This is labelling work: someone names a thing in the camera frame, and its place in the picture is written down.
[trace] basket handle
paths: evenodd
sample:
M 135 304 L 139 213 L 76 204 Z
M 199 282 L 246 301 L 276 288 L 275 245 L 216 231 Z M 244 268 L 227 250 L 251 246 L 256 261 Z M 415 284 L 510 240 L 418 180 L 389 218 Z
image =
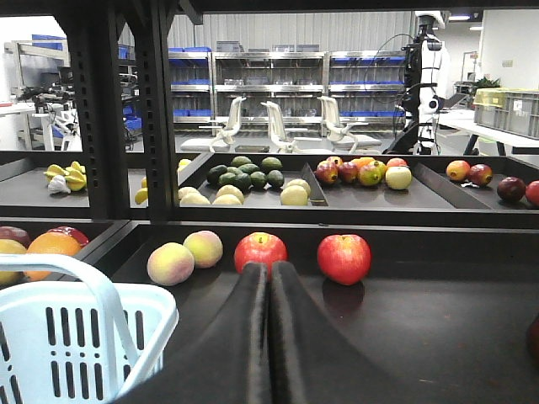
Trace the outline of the basket handle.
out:
M 131 367 L 138 359 L 135 344 L 127 327 L 120 296 L 113 283 L 93 266 L 73 257 L 59 254 L 0 254 L 0 271 L 24 272 L 29 266 L 35 270 L 51 271 L 78 278 L 92 291 L 103 313 L 112 315 L 120 335 L 125 355 Z

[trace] avocado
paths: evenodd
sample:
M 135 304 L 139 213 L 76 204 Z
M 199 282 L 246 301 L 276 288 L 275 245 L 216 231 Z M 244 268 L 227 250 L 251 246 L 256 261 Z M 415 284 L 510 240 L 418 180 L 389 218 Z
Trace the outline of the avocado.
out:
M 223 185 L 234 185 L 235 179 L 236 179 L 236 174 L 224 173 L 219 177 L 218 183 L 220 187 L 222 187 Z
M 235 156 L 232 159 L 232 162 L 230 163 L 230 165 L 233 166 L 233 167 L 240 167 L 243 164 L 250 164 L 250 163 L 252 163 L 252 161 L 251 161 L 251 159 L 249 157 Z
M 249 174 L 246 173 L 238 174 L 234 178 L 234 182 L 232 183 L 232 185 L 234 185 L 242 192 L 247 192 L 251 187 L 251 178 L 249 177 Z
M 234 174 L 234 175 L 238 175 L 238 174 L 243 173 L 243 171 L 240 170 L 240 169 L 237 168 L 237 167 L 227 167 L 227 171 L 228 171 L 229 173 Z
M 210 171 L 205 175 L 205 179 L 210 183 L 211 185 L 217 185 L 217 182 L 219 181 L 219 177 L 227 172 L 227 166 L 224 164 L 221 164 L 219 166 L 215 166 L 210 168 Z
M 264 189 L 268 181 L 266 180 L 266 174 L 261 171 L 255 171 L 250 175 L 251 183 L 255 189 Z
M 283 163 L 277 157 L 266 157 L 260 163 L 260 167 L 264 173 L 269 173 L 271 170 L 282 170 Z
M 268 184 L 273 188 L 280 188 L 285 183 L 285 176 L 279 170 L 271 170 L 266 176 Z
M 242 170 L 246 174 L 252 174 L 255 171 L 260 171 L 260 167 L 256 164 L 252 164 L 251 162 L 248 164 L 243 164 L 242 166 L 239 166 L 239 169 Z

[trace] corrugated wall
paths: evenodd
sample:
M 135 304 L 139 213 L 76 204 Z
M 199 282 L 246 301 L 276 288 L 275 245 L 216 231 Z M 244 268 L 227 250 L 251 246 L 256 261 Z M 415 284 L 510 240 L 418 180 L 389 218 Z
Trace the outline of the corrugated wall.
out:
M 414 36 L 412 12 L 206 14 L 204 24 L 195 27 L 184 15 L 177 15 L 168 46 L 215 49 L 218 40 L 239 40 L 244 50 L 318 44 L 321 51 L 368 51 L 378 49 L 396 34 Z M 398 50 L 408 42 L 401 36 L 384 50 Z M 127 28 L 120 43 L 134 45 Z

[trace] white basket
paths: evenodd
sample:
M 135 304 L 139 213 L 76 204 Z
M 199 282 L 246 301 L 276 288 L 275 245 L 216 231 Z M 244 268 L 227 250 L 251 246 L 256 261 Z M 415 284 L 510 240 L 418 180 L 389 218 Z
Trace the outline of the white basket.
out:
M 179 319 L 168 291 L 112 284 L 67 256 L 0 254 L 1 271 L 29 269 L 82 282 L 0 290 L 2 404 L 103 403 L 162 368 L 163 349 Z

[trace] humanoid robot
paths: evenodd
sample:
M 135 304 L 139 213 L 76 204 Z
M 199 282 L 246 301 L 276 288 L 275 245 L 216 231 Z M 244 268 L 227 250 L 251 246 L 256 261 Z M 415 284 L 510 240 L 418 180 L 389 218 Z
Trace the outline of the humanoid robot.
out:
M 406 50 L 404 70 L 405 93 L 400 107 L 406 111 L 404 129 L 384 151 L 388 154 L 431 154 L 435 145 L 433 117 L 447 98 L 450 57 L 444 43 L 436 38 L 435 22 L 439 28 L 446 23 L 440 11 L 416 11 L 419 33 Z

